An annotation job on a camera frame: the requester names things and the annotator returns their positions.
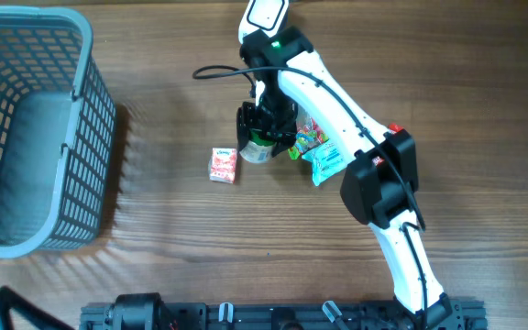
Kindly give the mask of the small red white box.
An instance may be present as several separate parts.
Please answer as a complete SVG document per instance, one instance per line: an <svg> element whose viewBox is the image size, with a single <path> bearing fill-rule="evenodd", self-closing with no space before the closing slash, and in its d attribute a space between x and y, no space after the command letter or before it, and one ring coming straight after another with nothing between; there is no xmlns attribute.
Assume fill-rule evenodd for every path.
<svg viewBox="0 0 528 330"><path fill-rule="evenodd" d="M234 183L237 169L235 148L213 148L209 161L209 179L214 182Z"/></svg>

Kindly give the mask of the green lid jar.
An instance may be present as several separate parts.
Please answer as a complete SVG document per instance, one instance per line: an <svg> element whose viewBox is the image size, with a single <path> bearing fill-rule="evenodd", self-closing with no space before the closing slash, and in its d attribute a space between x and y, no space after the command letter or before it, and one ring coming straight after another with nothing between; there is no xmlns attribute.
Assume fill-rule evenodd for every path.
<svg viewBox="0 0 528 330"><path fill-rule="evenodd" d="M272 159L272 151L275 143L259 137L259 135L250 131L247 144L240 150L241 157L250 163L262 164Z"/></svg>

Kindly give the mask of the red Nescafe coffee stick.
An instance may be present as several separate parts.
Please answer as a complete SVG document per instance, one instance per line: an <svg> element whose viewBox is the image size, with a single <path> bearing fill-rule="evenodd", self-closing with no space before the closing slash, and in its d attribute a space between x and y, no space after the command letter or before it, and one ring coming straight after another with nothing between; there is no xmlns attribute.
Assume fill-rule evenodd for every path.
<svg viewBox="0 0 528 330"><path fill-rule="evenodd" d="M402 142L400 132L402 126L395 123L390 123L386 126L386 130L382 133L383 141L380 143L380 147L383 152L390 158L391 162L399 166L402 157Z"/></svg>

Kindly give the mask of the green Haribo candy bag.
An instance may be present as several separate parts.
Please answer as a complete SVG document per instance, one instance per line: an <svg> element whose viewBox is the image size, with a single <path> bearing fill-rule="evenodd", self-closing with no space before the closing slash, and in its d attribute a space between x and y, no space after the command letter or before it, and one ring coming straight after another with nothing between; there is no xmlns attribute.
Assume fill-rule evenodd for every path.
<svg viewBox="0 0 528 330"><path fill-rule="evenodd" d="M292 160L297 160L309 150L329 140L327 134L304 110L299 110L296 125L297 134L295 143L288 149L288 154Z"/></svg>

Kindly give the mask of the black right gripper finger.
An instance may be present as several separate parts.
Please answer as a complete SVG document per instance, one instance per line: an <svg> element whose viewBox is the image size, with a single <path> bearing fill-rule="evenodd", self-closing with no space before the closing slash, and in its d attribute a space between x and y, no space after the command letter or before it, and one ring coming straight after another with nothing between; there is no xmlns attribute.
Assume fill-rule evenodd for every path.
<svg viewBox="0 0 528 330"><path fill-rule="evenodd" d="M258 126L259 114L255 103L243 102L236 112L237 150L242 151L251 139L251 130Z"/></svg>
<svg viewBox="0 0 528 330"><path fill-rule="evenodd" d="M293 147L296 142L295 131L274 131L270 134L273 142L271 157L275 158L283 151Z"/></svg>

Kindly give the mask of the light blue snack packet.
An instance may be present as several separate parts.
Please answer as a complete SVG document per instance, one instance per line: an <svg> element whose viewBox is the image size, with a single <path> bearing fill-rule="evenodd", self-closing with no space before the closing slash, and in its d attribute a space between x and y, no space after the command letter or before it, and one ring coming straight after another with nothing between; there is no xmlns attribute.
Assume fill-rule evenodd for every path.
<svg viewBox="0 0 528 330"><path fill-rule="evenodd" d="M347 166L335 143L330 140L307 151L302 155L302 159L312 165L312 181L315 186L319 186Z"/></svg>

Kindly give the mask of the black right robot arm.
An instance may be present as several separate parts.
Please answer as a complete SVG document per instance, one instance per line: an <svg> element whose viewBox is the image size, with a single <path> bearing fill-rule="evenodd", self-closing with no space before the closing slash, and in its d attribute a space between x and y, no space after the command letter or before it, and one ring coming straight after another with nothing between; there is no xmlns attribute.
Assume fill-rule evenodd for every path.
<svg viewBox="0 0 528 330"><path fill-rule="evenodd" d="M346 164L340 195L349 213L369 226L387 260L394 297L418 329L432 329L452 308L429 265L415 192L415 142L365 113L325 67L296 27L274 36L261 29L241 39L240 58L253 73L252 102L236 115L238 150L266 162L296 142L296 119L309 115L329 136Z"/></svg>

